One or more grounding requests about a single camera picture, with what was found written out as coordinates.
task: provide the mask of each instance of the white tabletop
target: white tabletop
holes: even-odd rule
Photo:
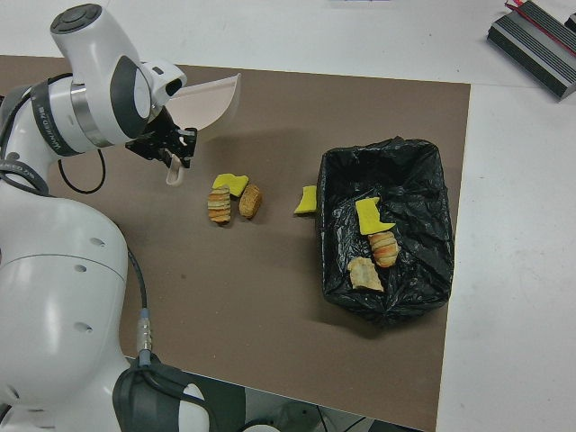
[[[47,26],[78,3],[3,0],[0,54],[59,57]],[[574,430],[576,96],[486,42],[503,0],[96,3],[144,59],[472,83],[437,430]]]

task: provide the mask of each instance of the black plastic bag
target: black plastic bag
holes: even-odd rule
[[[355,202],[380,197],[381,221],[396,222],[396,265],[376,270],[384,293],[353,290],[348,263],[374,261],[360,234]],[[316,230],[322,289],[338,304],[378,325],[395,324],[444,305],[454,271],[454,238],[438,148],[419,139],[388,139],[366,147],[334,148],[322,157]]]

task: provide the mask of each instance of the yellow sponge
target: yellow sponge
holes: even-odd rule
[[[376,208],[376,204],[380,198],[364,198],[355,202],[356,213],[358,213],[358,220],[360,221],[360,234],[367,236],[376,232],[387,231],[392,228],[395,223],[380,222],[380,213]]]
[[[316,211],[316,186],[304,186],[302,199],[294,210],[294,214],[312,213]]]
[[[219,174],[216,177],[216,180],[214,180],[214,184],[212,185],[212,189],[218,189],[219,187],[227,185],[230,189],[230,195],[241,196],[247,184],[247,175],[233,175],[226,173]]]

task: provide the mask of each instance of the brown cardboard surface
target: brown cardboard surface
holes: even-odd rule
[[[67,71],[58,58],[0,57],[0,95],[12,86]],[[236,70],[185,67],[189,84]],[[57,171],[51,192],[89,203],[118,223],[148,285],[155,351],[167,364],[433,430],[444,351],[446,308],[381,330],[325,302],[314,219],[294,217],[302,187],[314,185],[320,158],[334,147],[396,135],[440,148],[456,222],[468,85],[246,70],[237,117],[198,146],[179,188],[166,170],[124,148],[104,151],[108,177],[89,196],[69,191]],[[65,161],[81,187],[99,181],[96,154]],[[248,175],[264,192],[253,220],[232,205],[232,222],[207,218],[217,174]],[[134,354],[140,297],[130,270],[121,324]]]

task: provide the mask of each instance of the red wire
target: red wire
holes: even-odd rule
[[[513,0],[514,3],[518,3],[520,0]],[[547,29],[545,29],[542,25],[540,25],[538,22],[534,21],[526,12],[524,12],[522,9],[520,9],[517,6],[514,6],[513,4],[509,4],[509,3],[505,3],[505,6],[510,9],[511,11],[514,12],[518,12],[518,14],[524,18],[525,20],[530,21],[538,30],[540,30],[540,32],[542,32],[543,34],[545,34],[546,36],[548,36],[550,39],[552,39],[554,42],[556,42],[558,45],[561,45],[565,50],[567,50],[568,52],[570,52],[574,57],[576,57],[576,51],[574,49],[572,49],[571,47],[569,47],[568,45],[566,45],[564,42],[562,42],[560,39],[558,39],[556,36],[554,36],[553,34],[551,34]]]

